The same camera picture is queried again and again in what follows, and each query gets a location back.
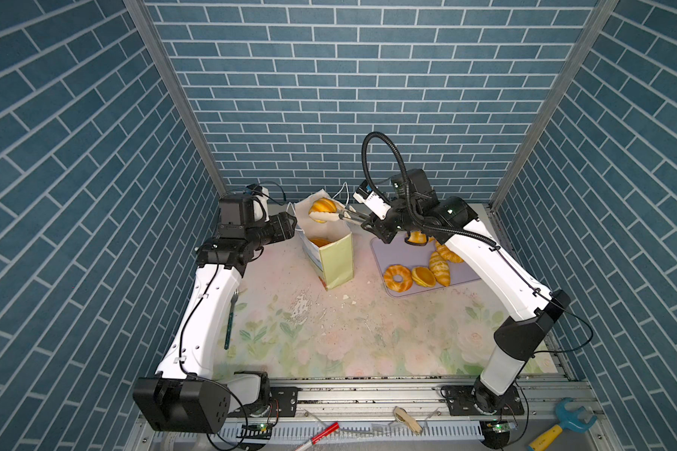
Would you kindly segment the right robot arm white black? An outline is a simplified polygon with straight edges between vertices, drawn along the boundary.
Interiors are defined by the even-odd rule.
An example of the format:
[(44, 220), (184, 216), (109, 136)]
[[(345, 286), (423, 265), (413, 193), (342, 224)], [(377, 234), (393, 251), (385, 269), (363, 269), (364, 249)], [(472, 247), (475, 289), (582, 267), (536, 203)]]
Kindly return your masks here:
[(404, 198), (390, 201), (359, 192), (354, 199), (370, 210), (362, 224), (387, 244), (400, 231), (420, 231), (458, 255), (494, 291), (509, 314), (494, 334), (495, 348), (472, 389), (476, 408), (492, 415), (506, 404), (507, 392), (571, 300), (550, 291), (496, 242), (468, 203), (459, 197), (431, 199), (422, 213)]

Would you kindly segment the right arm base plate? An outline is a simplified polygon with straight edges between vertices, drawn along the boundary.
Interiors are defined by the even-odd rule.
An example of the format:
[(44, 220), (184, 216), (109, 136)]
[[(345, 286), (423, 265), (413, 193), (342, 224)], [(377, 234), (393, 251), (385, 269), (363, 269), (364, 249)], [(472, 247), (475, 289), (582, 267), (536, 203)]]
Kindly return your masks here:
[(445, 400), (452, 416), (524, 415), (522, 397), (515, 385), (503, 395), (496, 395), (483, 385), (444, 385), (439, 394)]

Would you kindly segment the round orange bun half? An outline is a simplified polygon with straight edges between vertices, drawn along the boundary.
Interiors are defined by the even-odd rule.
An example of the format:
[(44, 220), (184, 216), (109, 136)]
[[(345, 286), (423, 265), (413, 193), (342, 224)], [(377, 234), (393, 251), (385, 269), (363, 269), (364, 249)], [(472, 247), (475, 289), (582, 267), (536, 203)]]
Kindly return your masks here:
[(310, 238), (310, 242), (312, 242), (314, 245), (316, 245), (319, 248), (327, 246), (329, 244), (332, 244), (332, 242), (330, 240), (327, 240), (327, 239), (324, 239), (324, 238)]

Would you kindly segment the small striped round bread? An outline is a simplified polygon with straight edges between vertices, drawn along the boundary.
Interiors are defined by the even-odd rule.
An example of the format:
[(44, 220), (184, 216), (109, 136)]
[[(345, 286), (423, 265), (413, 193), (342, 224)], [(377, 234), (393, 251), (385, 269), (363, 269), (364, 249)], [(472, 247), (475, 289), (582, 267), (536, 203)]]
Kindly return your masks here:
[(322, 197), (314, 201), (308, 210), (308, 217), (319, 224), (338, 221), (339, 209), (333, 199)]

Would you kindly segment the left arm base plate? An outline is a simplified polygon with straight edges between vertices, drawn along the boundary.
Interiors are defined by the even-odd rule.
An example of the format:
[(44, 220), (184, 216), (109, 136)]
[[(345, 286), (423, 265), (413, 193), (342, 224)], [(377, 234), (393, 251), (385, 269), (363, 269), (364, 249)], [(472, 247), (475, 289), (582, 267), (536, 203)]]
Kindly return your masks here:
[(247, 403), (246, 413), (253, 418), (295, 417), (299, 389), (295, 386), (271, 387), (269, 394), (260, 394), (259, 399)]

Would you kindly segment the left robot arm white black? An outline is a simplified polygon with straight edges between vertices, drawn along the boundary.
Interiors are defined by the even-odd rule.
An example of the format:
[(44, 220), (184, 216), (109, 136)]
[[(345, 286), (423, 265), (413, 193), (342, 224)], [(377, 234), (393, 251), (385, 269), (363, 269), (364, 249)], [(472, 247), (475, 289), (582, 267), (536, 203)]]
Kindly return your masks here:
[(270, 395), (263, 372), (240, 372), (214, 379), (214, 357), (222, 331), (231, 328), (231, 307), (247, 265), (268, 244), (293, 238), (297, 220), (287, 212), (253, 225), (221, 225), (218, 236), (197, 250), (192, 294), (178, 333), (154, 376), (137, 380), (133, 399), (156, 431), (220, 432), (230, 413), (248, 417)]

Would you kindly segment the white green paper bag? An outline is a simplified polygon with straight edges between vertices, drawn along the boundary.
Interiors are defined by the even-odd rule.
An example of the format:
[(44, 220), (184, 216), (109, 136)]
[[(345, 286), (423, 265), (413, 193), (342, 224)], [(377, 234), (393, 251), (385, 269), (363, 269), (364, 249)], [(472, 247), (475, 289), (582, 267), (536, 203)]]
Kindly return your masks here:
[[(338, 219), (319, 224), (308, 217), (312, 203), (322, 197), (333, 199), (339, 212), (344, 208), (342, 203), (321, 189), (304, 200), (293, 203), (290, 209), (297, 218), (296, 236), (325, 289), (330, 291), (353, 279), (354, 245), (352, 231), (344, 221)], [(332, 244), (319, 248), (310, 242), (310, 238), (324, 238)]]

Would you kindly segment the small yellow egg tart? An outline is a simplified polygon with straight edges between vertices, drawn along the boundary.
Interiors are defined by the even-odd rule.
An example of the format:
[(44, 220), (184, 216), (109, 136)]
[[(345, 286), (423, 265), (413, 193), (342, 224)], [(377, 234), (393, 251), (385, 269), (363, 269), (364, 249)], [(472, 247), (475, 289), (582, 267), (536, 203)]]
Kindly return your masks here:
[(436, 276), (427, 267), (415, 267), (411, 270), (411, 276), (416, 285), (431, 288), (436, 285)]

